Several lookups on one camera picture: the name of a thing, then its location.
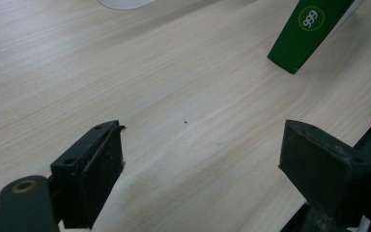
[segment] light wood surface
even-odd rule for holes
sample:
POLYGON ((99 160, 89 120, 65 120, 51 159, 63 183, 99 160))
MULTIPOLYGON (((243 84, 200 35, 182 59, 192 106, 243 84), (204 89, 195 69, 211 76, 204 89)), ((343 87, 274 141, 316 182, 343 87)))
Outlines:
POLYGON ((297 1, 0 1, 0 189, 118 119, 126 169, 93 231, 278 231, 303 203, 286 119, 371 126, 371 0, 296 75, 267 59, 297 1))

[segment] screw hole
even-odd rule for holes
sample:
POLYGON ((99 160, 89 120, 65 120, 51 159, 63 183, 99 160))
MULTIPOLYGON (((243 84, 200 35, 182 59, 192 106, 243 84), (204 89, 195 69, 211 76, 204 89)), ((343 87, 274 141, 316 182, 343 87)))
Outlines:
POLYGON ((25 191, 28 191, 30 189, 33 189, 36 185, 36 181, 34 180, 26 180, 22 181, 21 183, 18 183, 12 188, 13 193, 23 193, 25 191))
POLYGON ((363 159, 360 159, 360 158, 353 158, 352 160, 355 161, 355 162, 358 162, 358 163, 363 163, 364 162, 363 159))
POLYGON ((64 161, 64 164, 65 164, 65 165, 71 165, 71 164, 74 164, 74 159, 66 159, 66 160, 64 161))

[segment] white logo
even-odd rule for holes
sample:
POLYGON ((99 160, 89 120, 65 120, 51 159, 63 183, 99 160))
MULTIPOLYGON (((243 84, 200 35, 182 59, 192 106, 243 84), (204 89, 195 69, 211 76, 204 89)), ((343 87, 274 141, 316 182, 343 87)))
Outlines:
POLYGON ((318 13, 312 10, 309 12, 309 15, 305 18, 302 24, 308 28, 311 28, 316 18, 318 18, 318 13))

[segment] green block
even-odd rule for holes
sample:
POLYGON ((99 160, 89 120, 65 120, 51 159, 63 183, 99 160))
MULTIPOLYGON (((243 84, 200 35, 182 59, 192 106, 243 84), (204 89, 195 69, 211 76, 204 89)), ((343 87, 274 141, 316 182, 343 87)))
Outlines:
POLYGON ((296 73, 355 0, 300 0, 268 58, 296 73))

